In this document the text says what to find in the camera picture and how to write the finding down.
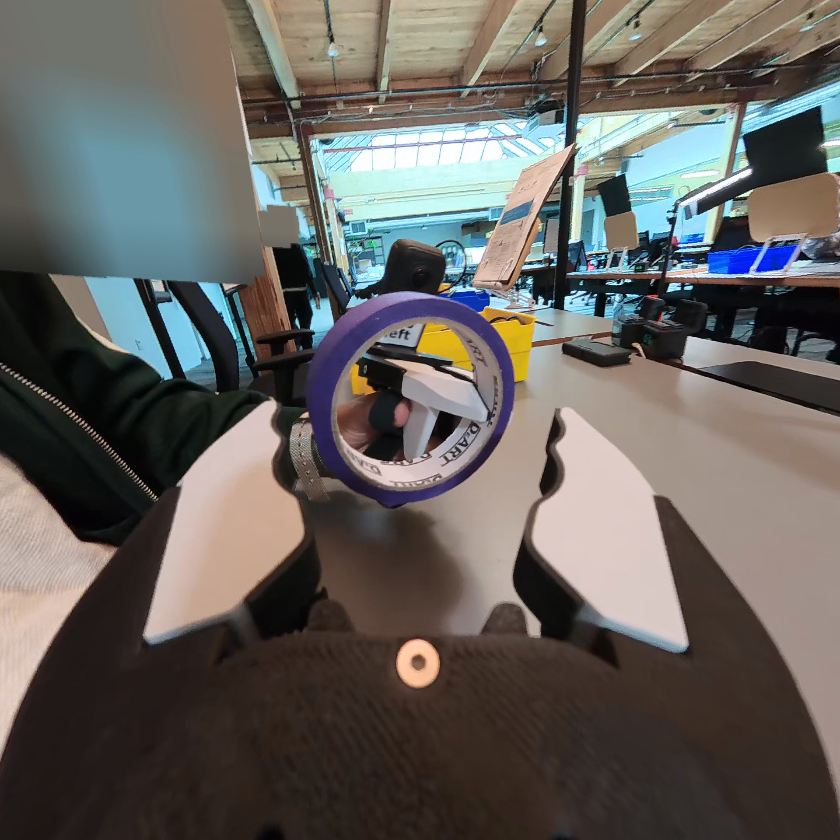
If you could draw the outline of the grey mesh watch band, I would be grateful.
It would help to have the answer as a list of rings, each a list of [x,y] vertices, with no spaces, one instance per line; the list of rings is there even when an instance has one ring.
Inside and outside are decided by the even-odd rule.
[[[308,413],[300,415],[292,424],[288,451],[297,483],[307,499],[328,501],[329,493],[323,484],[322,463]]]

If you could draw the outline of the black desk mat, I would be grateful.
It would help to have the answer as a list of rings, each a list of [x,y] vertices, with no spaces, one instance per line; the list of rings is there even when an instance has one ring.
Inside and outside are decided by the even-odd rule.
[[[717,364],[696,373],[751,392],[839,415],[839,381],[757,361]]]

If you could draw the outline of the tan backed monitor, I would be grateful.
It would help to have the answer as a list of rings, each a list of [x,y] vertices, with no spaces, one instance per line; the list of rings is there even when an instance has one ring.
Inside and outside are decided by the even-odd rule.
[[[632,209],[625,174],[600,183],[597,191],[605,213],[605,269],[621,268],[627,261],[628,253],[639,245],[637,219]]]
[[[747,133],[744,147],[752,170],[748,199],[749,233],[762,248],[750,267],[760,266],[773,243],[794,240],[783,271],[808,238],[835,233],[838,178],[828,171],[822,110],[819,107]]]

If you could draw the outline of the person's left hand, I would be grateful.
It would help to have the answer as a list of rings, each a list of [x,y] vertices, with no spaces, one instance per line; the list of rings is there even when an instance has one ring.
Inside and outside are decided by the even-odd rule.
[[[337,409],[339,432],[349,446],[364,452],[383,436],[400,436],[412,407],[391,391],[357,395]]]

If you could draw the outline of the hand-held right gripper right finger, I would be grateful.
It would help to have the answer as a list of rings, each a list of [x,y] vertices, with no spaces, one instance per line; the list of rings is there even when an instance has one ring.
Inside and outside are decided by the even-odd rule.
[[[669,654],[690,647],[655,492],[570,407],[553,417],[512,581],[541,638],[591,647],[613,633]]]

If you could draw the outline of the yellow plastic bin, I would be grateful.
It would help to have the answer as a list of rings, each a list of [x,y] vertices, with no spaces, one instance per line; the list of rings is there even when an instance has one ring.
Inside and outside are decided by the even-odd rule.
[[[536,318],[530,314],[514,311],[486,308],[478,313],[467,308],[472,314],[478,315],[496,330],[509,351],[515,382],[523,382],[528,375],[529,354],[532,347],[533,324]],[[397,360],[388,357],[386,360],[401,364],[430,364],[440,368],[443,365],[454,365],[466,371],[472,371],[469,353],[460,338],[442,323],[426,323],[421,329],[411,328],[401,332],[402,337],[395,340],[396,344],[408,349],[409,360]]]

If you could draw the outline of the black pole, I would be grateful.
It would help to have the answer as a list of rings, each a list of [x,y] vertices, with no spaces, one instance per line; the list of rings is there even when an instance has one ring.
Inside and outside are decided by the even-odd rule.
[[[558,229],[558,252],[556,255],[553,278],[554,309],[563,310],[568,292],[568,256],[572,216],[572,182],[574,179],[574,147],[580,116],[581,79],[584,63],[585,20],[587,2],[573,1],[570,28],[570,50],[568,80],[565,96],[565,132],[564,147],[572,149],[560,178],[560,215]]]

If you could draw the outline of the light bar on black stand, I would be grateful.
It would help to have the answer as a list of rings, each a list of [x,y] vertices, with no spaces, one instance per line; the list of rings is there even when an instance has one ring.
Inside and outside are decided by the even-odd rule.
[[[658,298],[662,298],[664,296],[669,285],[667,274],[674,251],[673,237],[681,210],[683,208],[686,209],[686,217],[705,213],[711,208],[718,207],[719,205],[722,205],[726,201],[739,195],[745,189],[745,187],[742,186],[744,182],[747,182],[748,187],[753,186],[754,183],[752,178],[752,167],[746,167],[741,169],[739,172],[721,178],[717,182],[698,187],[697,189],[692,190],[675,200],[675,203],[668,214],[668,239],[661,257],[661,267],[655,292],[655,295]]]

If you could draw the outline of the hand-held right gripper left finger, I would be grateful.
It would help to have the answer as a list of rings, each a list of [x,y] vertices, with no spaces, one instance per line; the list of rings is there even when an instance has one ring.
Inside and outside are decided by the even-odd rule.
[[[213,625],[247,644],[305,625],[321,564],[299,498],[276,477],[286,450],[279,409],[260,405],[182,478],[143,630],[149,644]]]

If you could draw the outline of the wooden post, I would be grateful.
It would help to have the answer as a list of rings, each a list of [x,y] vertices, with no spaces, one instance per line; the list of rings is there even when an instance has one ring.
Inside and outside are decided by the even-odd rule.
[[[255,278],[253,285],[245,286],[239,292],[257,361],[297,349],[293,340],[279,344],[276,350],[272,350],[268,344],[257,342],[257,339],[270,333],[292,330],[273,250],[263,247],[262,254],[265,266],[262,274]]]

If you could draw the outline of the purple masking tape roll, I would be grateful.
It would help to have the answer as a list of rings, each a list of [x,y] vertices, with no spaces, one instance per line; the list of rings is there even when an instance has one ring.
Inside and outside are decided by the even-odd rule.
[[[316,350],[308,373],[306,400],[318,452],[328,472],[345,485],[397,508],[454,489],[476,473],[508,428],[515,403],[511,357],[498,332],[462,304],[417,292],[395,292],[369,300],[345,314]],[[427,452],[416,460],[376,459],[342,438],[337,409],[353,368],[374,387],[401,394],[408,349],[396,344],[404,330],[426,323],[448,326],[469,353],[477,389],[489,409],[477,423],[439,414]]]

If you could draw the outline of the dark green jacket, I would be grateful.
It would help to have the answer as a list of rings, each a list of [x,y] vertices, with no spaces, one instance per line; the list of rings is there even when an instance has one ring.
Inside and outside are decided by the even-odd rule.
[[[118,547],[270,399],[164,380],[102,342],[47,274],[1,273],[1,445],[77,538]]]

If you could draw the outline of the flat black device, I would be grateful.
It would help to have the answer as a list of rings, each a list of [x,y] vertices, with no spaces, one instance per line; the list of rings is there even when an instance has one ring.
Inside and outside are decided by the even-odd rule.
[[[629,364],[633,356],[630,350],[594,339],[573,339],[562,343],[561,348],[563,354],[599,368]]]

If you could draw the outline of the black office chair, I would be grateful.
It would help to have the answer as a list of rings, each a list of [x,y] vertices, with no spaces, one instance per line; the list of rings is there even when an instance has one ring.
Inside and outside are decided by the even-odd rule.
[[[169,289],[208,348],[217,391],[241,390],[234,335],[205,291],[195,282],[173,282]],[[304,407],[308,373],[315,351],[286,350],[286,345],[312,335],[311,330],[292,329],[258,336],[255,343],[267,347],[269,356],[251,365],[254,377],[248,389],[270,396],[284,406]]]

